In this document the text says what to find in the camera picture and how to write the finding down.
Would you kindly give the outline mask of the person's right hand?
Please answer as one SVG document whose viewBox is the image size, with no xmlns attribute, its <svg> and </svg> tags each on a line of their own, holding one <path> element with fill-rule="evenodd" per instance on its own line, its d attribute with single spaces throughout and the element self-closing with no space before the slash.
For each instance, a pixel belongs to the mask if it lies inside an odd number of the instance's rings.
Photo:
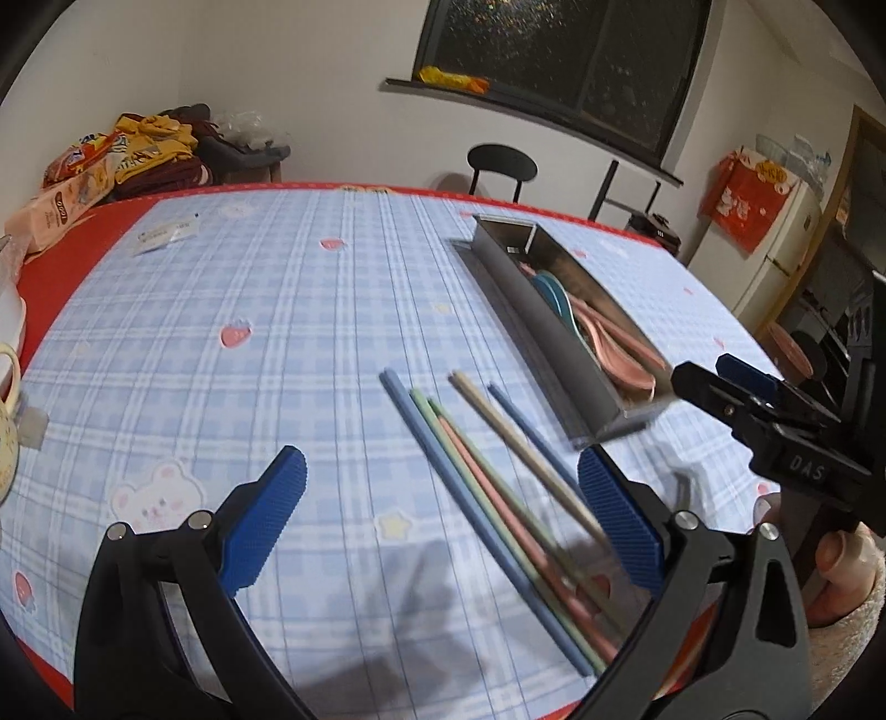
<svg viewBox="0 0 886 720">
<path fill-rule="evenodd" d="M 811 627 L 826 627 L 859 609 L 874 591 L 882 554 L 867 525 L 859 523 L 852 534 L 829 532 L 816 550 L 816 568 L 823 586 L 806 600 L 806 620 Z"/>
</svg>

